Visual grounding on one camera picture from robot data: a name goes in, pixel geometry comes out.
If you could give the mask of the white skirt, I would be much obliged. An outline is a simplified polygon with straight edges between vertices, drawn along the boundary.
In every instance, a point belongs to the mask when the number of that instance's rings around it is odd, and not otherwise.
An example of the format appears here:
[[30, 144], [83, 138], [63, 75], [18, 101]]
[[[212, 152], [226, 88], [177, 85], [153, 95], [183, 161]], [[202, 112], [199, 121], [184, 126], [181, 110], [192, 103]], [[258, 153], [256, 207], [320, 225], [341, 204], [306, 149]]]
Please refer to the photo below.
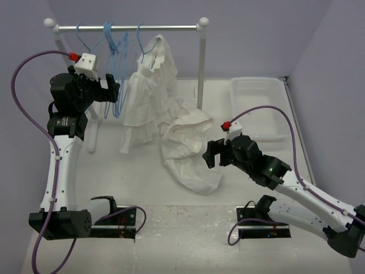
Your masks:
[[207, 149], [206, 133], [214, 119], [181, 98], [170, 98], [161, 124], [163, 163], [174, 180], [199, 194], [210, 195], [222, 178], [202, 158]]

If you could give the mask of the blue wire hanger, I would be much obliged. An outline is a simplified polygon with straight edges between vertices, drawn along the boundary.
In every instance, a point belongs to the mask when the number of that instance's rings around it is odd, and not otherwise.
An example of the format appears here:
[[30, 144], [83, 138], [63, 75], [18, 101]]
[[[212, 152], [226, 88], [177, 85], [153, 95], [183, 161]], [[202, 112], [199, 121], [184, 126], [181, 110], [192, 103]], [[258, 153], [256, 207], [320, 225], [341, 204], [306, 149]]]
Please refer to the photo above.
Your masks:
[[84, 26], [84, 25], [85, 25], [84, 23], [78, 23], [76, 25], [76, 37], [79, 40], [79, 42], [86, 48], [88, 53], [91, 54], [104, 41], [105, 36], [102, 36], [95, 45], [89, 46], [88, 44], [86, 44], [86, 42], [80, 36], [79, 28], [80, 28], [80, 26]]

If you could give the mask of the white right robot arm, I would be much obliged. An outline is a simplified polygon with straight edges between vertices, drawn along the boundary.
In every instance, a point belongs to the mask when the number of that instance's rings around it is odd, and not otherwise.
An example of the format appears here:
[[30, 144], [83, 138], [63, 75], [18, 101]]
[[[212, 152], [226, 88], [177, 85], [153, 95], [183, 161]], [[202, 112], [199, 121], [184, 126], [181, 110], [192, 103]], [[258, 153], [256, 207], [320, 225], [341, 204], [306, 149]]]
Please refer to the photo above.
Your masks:
[[264, 155], [255, 141], [240, 135], [233, 140], [209, 141], [203, 159], [208, 168], [233, 165], [256, 184], [283, 194], [301, 205], [284, 205], [276, 198], [263, 196], [256, 204], [254, 217], [260, 224], [285, 223], [309, 231], [327, 241], [337, 253], [355, 258], [364, 238], [364, 206], [353, 206], [306, 183], [280, 159]]

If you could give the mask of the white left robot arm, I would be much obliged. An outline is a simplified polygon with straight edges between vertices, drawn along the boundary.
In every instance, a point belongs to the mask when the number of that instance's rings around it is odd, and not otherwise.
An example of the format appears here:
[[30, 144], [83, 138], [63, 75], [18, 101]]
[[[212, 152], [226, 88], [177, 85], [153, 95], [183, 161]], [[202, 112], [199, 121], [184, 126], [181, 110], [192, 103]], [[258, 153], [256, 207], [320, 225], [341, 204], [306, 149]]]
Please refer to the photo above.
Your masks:
[[88, 123], [86, 110], [93, 102], [116, 102], [119, 88], [111, 74], [106, 74], [103, 87], [100, 78], [90, 79], [73, 66], [50, 79], [53, 101], [48, 107], [46, 130], [51, 137], [48, 181], [39, 212], [29, 215], [29, 225], [46, 240], [87, 238], [98, 221], [113, 224], [118, 219], [113, 196], [94, 197], [78, 208], [75, 186]]

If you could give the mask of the blue hanger holding garment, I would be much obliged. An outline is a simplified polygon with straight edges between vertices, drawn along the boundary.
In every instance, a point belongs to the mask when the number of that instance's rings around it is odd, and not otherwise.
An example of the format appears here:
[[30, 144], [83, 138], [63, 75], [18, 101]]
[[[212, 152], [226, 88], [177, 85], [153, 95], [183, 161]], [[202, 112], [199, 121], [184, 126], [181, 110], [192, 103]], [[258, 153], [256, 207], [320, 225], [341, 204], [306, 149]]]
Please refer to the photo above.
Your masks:
[[157, 35], [144, 46], [140, 34], [142, 26], [143, 24], [140, 23], [136, 30], [137, 43], [141, 51], [141, 54], [137, 59], [137, 72], [143, 74], [145, 71], [147, 74], [160, 69], [161, 65], [165, 62], [166, 40], [162, 35]]

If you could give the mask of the blue empty hangers bunch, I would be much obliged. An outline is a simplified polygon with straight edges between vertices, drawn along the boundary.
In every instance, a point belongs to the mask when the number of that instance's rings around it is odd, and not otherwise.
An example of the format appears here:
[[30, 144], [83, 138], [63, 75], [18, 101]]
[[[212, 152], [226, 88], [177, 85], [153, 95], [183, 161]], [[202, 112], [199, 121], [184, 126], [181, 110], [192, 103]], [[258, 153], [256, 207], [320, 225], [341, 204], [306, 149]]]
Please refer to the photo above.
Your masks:
[[104, 118], [107, 119], [110, 111], [115, 118], [120, 118], [124, 102], [127, 95], [125, 80], [128, 68], [128, 50], [132, 40], [129, 39], [129, 33], [122, 33], [121, 37], [116, 41], [112, 35], [112, 22], [106, 22], [103, 26], [104, 37], [109, 48], [109, 58], [107, 65], [108, 72], [113, 75], [115, 82], [120, 85], [117, 90], [117, 101], [115, 103], [106, 103], [104, 108]]

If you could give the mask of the white hanging garment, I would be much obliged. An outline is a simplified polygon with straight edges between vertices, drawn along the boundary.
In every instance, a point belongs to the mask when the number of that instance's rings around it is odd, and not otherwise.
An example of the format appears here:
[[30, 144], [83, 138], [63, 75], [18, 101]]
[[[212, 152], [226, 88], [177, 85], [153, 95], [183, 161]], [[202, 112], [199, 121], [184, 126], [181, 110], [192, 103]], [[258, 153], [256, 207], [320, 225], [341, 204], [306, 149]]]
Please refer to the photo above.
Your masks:
[[155, 36], [137, 60], [127, 86], [121, 119], [119, 152], [150, 142], [159, 133], [169, 108], [168, 93], [177, 85], [177, 68], [167, 40]]

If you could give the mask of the white plastic basket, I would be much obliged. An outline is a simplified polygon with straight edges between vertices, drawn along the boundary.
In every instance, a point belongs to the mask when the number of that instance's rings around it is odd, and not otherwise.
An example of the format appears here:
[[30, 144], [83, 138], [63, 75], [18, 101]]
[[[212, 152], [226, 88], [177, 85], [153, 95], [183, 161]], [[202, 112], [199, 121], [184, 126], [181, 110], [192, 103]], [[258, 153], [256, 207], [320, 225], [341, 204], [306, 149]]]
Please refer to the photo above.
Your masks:
[[284, 83], [277, 78], [237, 77], [230, 80], [230, 98], [232, 115], [235, 117], [254, 107], [261, 107], [237, 119], [245, 135], [256, 142], [280, 142], [290, 137], [290, 129], [285, 117], [274, 106], [286, 115], [290, 106]]

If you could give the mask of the white clothes rack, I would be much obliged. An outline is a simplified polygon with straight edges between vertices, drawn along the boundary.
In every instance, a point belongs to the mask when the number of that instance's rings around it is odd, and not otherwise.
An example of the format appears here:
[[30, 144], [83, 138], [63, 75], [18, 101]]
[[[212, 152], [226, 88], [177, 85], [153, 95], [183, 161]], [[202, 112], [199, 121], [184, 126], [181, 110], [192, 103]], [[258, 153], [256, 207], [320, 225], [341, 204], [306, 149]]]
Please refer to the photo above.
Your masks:
[[[129, 33], [132, 31], [137, 31], [138, 33], [142, 31], [195, 31], [199, 33], [200, 44], [199, 44], [199, 56], [198, 56], [198, 86], [197, 86], [197, 108], [202, 109], [203, 105], [203, 91], [204, 91], [204, 81], [205, 81], [205, 56], [206, 56], [206, 39], [207, 39], [207, 29], [209, 26], [208, 18], [202, 17], [199, 22], [195, 25], [140, 25], [140, 26], [118, 26], [111, 25], [110, 27], [104, 26], [61, 26], [57, 24], [53, 19], [46, 18], [43, 21], [44, 26], [52, 32], [54, 42], [60, 51], [66, 51], [66, 47], [62, 41], [61, 33], [69, 32], [120, 32]], [[99, 126], [101, 124], [102, 117], [100, 116], [102, 110], [102, 105], [100, 103], [94, 103], [89, 107], [91, 114], [91, 129], [88, 137], [87, 151], [93, 153], [96, 150], [96, 141], [98, 138]]]

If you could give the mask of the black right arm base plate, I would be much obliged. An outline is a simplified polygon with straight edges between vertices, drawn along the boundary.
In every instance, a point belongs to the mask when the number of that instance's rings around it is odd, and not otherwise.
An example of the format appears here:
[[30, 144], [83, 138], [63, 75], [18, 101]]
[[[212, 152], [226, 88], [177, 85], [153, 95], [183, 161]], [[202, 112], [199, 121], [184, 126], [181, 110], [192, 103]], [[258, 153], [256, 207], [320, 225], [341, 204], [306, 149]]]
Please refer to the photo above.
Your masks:
[[249, 219], [238, 225], [238, 235], [241, 239], [279, 239], [291, 238], [290, 228], [286, 224], [269, 224], [271, 221], [256, 209], [256, 203], [250, 200], [246, 205], [237, 206], [237, 221]]

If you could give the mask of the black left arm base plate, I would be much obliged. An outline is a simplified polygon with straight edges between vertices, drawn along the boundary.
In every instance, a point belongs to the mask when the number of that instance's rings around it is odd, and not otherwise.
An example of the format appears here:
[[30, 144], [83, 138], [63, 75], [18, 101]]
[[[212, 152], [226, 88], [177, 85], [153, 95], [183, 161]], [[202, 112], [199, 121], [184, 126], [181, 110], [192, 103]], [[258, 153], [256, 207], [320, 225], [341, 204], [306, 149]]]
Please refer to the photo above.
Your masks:
[[135, 239], [136, 208], [126, 210], [126, 205], [118, 205], [117, 211], [124, 212], [105, 220], [99, 220], [91, 226], [89, 238]]

